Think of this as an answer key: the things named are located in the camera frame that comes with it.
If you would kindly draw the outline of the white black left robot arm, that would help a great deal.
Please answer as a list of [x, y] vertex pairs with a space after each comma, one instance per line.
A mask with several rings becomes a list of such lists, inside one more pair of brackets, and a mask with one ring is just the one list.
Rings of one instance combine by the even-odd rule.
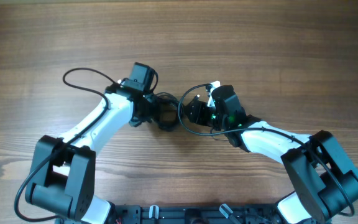
[[30, 173], [19, 194], [25, 201], [70, 222], [107, 223], [114, 204], [94, 194], [96, 157], [125, 124], [138, 126], [158, 113], [154, 91], [114, 83], [96, 108], [71, 130], [35, 145]]

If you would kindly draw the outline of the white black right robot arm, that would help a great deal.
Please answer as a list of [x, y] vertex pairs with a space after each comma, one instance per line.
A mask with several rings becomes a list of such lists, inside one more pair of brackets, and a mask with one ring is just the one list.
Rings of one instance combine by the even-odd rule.
[[327, 223], [334, 216], [352, 217], [358, 200], [358, 169], [337, 139], [321, 130], [296, 134], [247, 114], [231, 85], [205, 84], [208, 101], [194, 97], [178, 114], [210, 127], [208, 136], [223, 135], [233, 147], [281, 163], [294, 191], [277, 202], [274, 221]]

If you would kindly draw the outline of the black USB-A cable blue plug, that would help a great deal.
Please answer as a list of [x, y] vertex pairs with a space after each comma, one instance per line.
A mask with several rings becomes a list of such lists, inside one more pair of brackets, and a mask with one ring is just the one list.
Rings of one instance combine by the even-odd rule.
[[196, 95], [186, 106], [181, 105], [180, 119], [178, 118], [178, 106], [179, 100], [167, 92], [160, 92], [155, 95], [157, 97], [157, 103], [160, 106], [159, 115], [154, 118], [154, 121], [161, 130], [173, 131], [179, 124], [184, 125], [180, 121], [183, 121], [183, 117], [190, 117], [190, 105], [196, 101], [200, 96]]

